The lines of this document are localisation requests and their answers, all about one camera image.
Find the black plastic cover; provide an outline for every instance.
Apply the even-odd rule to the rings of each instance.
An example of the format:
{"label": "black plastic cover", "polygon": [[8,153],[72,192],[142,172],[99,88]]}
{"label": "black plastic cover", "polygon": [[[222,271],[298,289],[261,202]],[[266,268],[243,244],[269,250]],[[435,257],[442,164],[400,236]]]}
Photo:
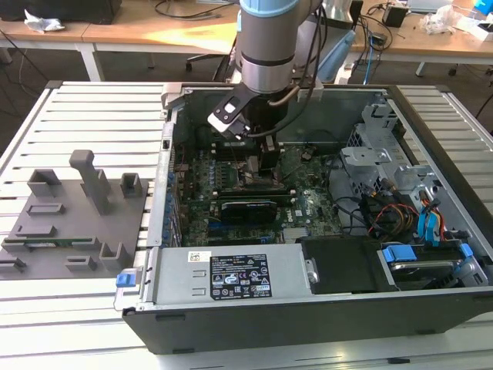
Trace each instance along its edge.
{"label": "black plastic cover", "polygon": [[378,241],[369,237],[308,237],[301,240],[306,260],[317,267],[314,294],[376,293],[396,291],[389,285],[377,252]]}

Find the gray plastic block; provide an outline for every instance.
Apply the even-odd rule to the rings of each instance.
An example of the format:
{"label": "gray plastic block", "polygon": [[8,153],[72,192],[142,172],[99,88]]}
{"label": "gray plastic block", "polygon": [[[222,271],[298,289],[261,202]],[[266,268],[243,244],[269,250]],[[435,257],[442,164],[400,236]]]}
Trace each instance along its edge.
{"label": "gray plastic block", "polygon": [[25,267],[25,263],[18,258],[0,259],[0,273],[19,273]]}
{"label": "gray plastic block", "polygon": [[36,216],[41,214],[63,214],[65,208],[61,203],[47,204],[47,205],[32,205],[26,210],[29,216]]}
{"label": "gray plastic block", "polygon": [[37,197],[53,197],[52,186],[59,184],[60,180],[53,170],[34,170],[28,180],[28,187]]}
{"label": "gray plastic block", "polygon": [[[92,162],[91,153],[85,158]],[[40,180],[40,171],[35,173],[33,179]],[[81,180],[60,181],[52,176],[53,172],[41,171],[41,180],[49,184],[50,196],[32,194],[28,198],[12,231],[2,242],[3,250],[0,249],[0,261],[18,258],[26,268],[22,274],[7,274],[0,269],[0,280],[113,278],[119,270],[132,266],[149,181],[128,175],[124,185],[132,181],[137,189],[140,183],[142,192],[136,191],[132,197],[125,197],[121,180],[107,180],[102,171],[94,170],[94,173],[99,189],[108,200],[104,216],[95,208],[92,197],[87,197],[82,191]],[[60,207],[62,213],[53,212]],[[19,227],[22,227],[20,234],[27,236],[17,235]],[[106,243],[102,253],[104,266],[99,259],[103,243]],[[67,257],[77,254],[90,256],[97,268],[94,271],[67,268]]]}
{"label": "gray plastic block", "polygon": [[75,241],[72,246],[77,251],[99,251],[101,249],[101,242],[97,237],[88,241]]}
{"label": "gray plastic block", "polygon": [[2,254],[2,252],[0,251],[0,259],[4,259],[4,258],[12,258],[12,255],[16,255],[18,253],[22,253],[22,252],[30,252],[31,249],[25,245],[24,243],[24,240],[25,237],[17,237],[16,238],[16,242],[15,243],[5,243],[5,244],[2,244],[2,248],[8,252],[7,255],[5,254]]}
{"label": "gray plastic block", "polygon": [[18,237],[52,237],[56,234],[56,229],[53,225],[43,226],[23,226],[17,227],[15,235]]}
{"label": "gray plastic block", "polygon": [[74,150],[70,156],[70,167],[79,171],[84,182],[84,192],[91,198],[99,214],[106,214],[109,208],[108,194],[109,184],[102,170],[94,169],[92,161],[94,153],[91,150]]}
{"label": "gray plastic block", "polygon": [[108,248],[108,244],[103,243],[101,246],[101,253],[99,254],[99,260],[105,265],[106,270],[121,271],[128,265],[131,258],[128,253],[126,253],[122,243],[118,245],[116,253]]}
{"label": "gray plastic block", "polygon": [[138,173],[124,173],[120,180],[120,187],[125,198],[142,196],[142,184]]}
{"label": "gray plastic block", "polygon": [[68,256],[65,262],[65,267],[70,271],[94,271],[98,265],[94,262],[91,256]]}

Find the white paper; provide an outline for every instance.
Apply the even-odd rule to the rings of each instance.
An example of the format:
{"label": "white paper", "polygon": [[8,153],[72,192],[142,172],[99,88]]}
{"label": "white paper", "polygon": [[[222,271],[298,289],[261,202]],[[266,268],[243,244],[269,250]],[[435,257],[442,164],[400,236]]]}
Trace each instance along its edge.
{"label": "white paper", "polygon": [[39,33],[45,33],[45,31],[59,31],[60,29],[65,28],[59,19],[38,18],[35,17],[34,15],[29,14],[27,10],[24,10],[24,13],[25,13],[24,23],[33,31],[37,31]]}

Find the wire bundle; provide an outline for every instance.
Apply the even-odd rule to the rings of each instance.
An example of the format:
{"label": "wire bundle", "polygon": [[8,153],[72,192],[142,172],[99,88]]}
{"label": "wire bundle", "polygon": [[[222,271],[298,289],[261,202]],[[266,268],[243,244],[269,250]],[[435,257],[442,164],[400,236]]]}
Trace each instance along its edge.
{"label": "wire bundle", "polygon": [[[430,206],[430,201],[428,199],[424,199],[421,201],[423,204],[423,207],[429,207]],[[447,239],[445,238],[444,232],[445,232],[445,219],[443,215],[440,213],[440,211],[437,209],[437,206],[433,206],[430,210],[438,219],[438,233],[440,235],[440,240],[441,241],[446,241]]]}
{"label": "wire bundle", "polygon": [[[374,224],[381,219],[386,210],[394,211],[398,216],[398,222],[392,231],[382,238],[382,241],[385,241],[389,236],[395,237],[403,231],[410,230],[416,220],[414,216],[419,216],[418,212],[411,206],[402,203],[390,203],[381,209],[380,213],[375,218]],[[374,226],[368,229],[368,233],[370,234],[373,230],[375,230]]]}

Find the wooden desk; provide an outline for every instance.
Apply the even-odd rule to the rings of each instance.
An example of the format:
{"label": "wooden desk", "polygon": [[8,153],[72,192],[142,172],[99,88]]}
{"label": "wooden desk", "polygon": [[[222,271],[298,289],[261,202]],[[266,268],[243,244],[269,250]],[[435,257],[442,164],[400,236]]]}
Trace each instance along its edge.
{"label": "wooden desk", "polygon": [[[379,0],[365,0],[362,14]],[[472,0],[455,0],[455,5],[462,8],[472,8]],[[469,12],[454,9],[467,15]],[[379,10],[372,15],[373,18],[381,20],[384,11]],[[454,34],[443,33],[428,35],[419,26],[423,15],[410,14],[406,16],[399,29],[391,28],[394,41],[389,49],[381,54],[382,60],[402,61],[402,62],[438,62],[438,63],[459,63],[459,64],[492,64],[493,63],[493,42],[481,42],[474,36],[456,30]],[[372,20],[368,20],[372,32],[380,32],[388,35],[388,31]],[[355,61],[364,47],[364,35],[361,27],[357,27],[356,39],[351,48],[347,60]]]}
{"label": "wooden desk", "polygon": [[[161,5],[163,12],[166,4]],[[187,15],[214,8],[192,2],[175,2],[169,7],[174,15]],[[146,44],[178,46],[162,52],[209,52],[227,54],[236,37],[238,6],[215,12],[220,18],[203,21],[182,21],[155,12],[147,0],[124,0],[111,25],[90,25],[84,42],[96,44]]]}
{"label": "wooden desk", "polygon": [[89,27],[87,22],[67,22],[63,23],[65,29],[57,32],[47,32],[41,34],[36,31],[32,31],[28,28],[24,22],[4,22],[0,21],[0,29],[12,41],[29,40],[29,41],[55,41],[55,42],[81,42],[82,34]]}
{"label": "wooden desk", "polygon": [[[198,5],[193,0],[173,3],[169,12],[187,15],[215,8]],[[204,21],[180,21],[159,15],[149,0],[123,0],[111,25],[90,25],[85,22],[63,22],[65,30],[44,35],[31,31],[24,22],[2,22],[0,29],[21,49],[76,50],[86,65],[91,81],[103,81],[98,51],[112,52],[178,52],[190,54],[227,54],[236,36],[239,8],[222,8],[220,18]],[[12,44],[0,35],[0,48]],[[8,62],[10,55],[0,49],[0,59]]]}

